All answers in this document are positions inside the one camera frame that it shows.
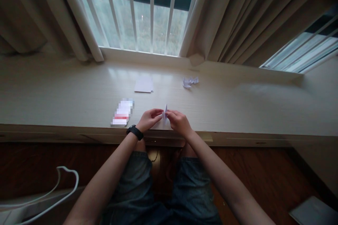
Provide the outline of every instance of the beige curtain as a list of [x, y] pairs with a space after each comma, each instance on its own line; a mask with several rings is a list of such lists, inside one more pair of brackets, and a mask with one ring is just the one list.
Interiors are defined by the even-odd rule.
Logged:
[[196, 0], [180, 56], [259, 67], [336, 2]]
[[[32, 53], [49, 43], [62, 57], [75, 55], [87, 61], [88, 53], [95, 51], [95, 60], [102, 61], [94, 36], [82, 39], [82, 30], [69, 10], [65, 0], [0, 0], [0, 53]], [[94, 50], [88, 48], [87, 40], [94, 42]]]

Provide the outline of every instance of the hand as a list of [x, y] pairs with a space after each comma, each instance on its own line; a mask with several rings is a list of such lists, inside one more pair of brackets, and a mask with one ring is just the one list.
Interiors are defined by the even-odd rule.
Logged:
[[163, 113], [162, 109], [151, 109], [145, 111], [137, 123], [136, 128], [142, 133], [152, 128], [157, 122], [159, 122], [162, 117], [159, 117]]
[[166, 112], [170, 120], [170, 126], [183, 137], [188, 136], [193, 130], [189, 124], [187, 117], [179, 111], [168, 110]]

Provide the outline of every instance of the black watch strap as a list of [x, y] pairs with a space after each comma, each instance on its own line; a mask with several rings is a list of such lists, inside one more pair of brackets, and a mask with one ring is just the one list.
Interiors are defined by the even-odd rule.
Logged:
[[136, 135], [139, 141], [143, 139], [143, 134], [140, 130], [136, 128], [136, 125], [132, 125], [130, 128], [127, 129], [127, 134], [129, 134], [130, 132]]

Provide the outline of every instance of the forearm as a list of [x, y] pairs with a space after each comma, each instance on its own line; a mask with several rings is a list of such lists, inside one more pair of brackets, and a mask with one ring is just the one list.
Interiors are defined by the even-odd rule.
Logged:
[[240, 179], [195, 131], [185, 138], [241, 224], [274, 224]]
[[137, 143], [129, 133], [86, 186], [64, 224], [94, 224], [107, 205]]

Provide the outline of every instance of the pixelated package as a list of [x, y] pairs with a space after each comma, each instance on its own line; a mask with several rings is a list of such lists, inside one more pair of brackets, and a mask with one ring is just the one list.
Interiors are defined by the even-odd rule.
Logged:
[[124, 127], [127, 125], [128, 120], [132, 114], [134, 108], [134, 101], [131, 98], [123, 98], [118, 107], [117, 110], [114, 113], [113, 121], [110, 123], [110, 125], [117, 125]]

